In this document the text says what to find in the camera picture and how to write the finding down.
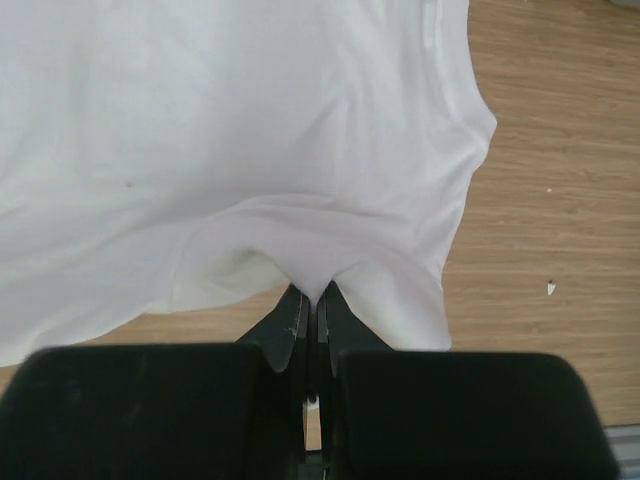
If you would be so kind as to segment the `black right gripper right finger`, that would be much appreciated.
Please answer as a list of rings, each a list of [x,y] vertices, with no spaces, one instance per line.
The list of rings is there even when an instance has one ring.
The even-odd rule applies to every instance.
[[[390,348],[335,284],[317,306],[331,479],[616,479],[588,389],[563,358]]]

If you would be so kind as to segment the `aluminium frame rail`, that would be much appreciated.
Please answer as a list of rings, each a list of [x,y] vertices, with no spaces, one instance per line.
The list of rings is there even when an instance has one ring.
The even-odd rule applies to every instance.
[[[620,468],[620,478],[639,479],[640,425],[607,427],[606,434]]]

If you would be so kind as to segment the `white t-shirt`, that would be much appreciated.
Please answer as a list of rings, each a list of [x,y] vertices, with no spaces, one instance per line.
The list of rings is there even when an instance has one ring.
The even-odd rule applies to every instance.
[[[496,120],[465,1],[5,1],[1,362],[330,282],[390,346],[441,286]]]

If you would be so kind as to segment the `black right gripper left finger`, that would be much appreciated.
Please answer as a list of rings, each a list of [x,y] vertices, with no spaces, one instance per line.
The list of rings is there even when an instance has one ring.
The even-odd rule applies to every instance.
[[[5,479],[294,479],[306,299],[232,343],[56,347],[1,399]]]

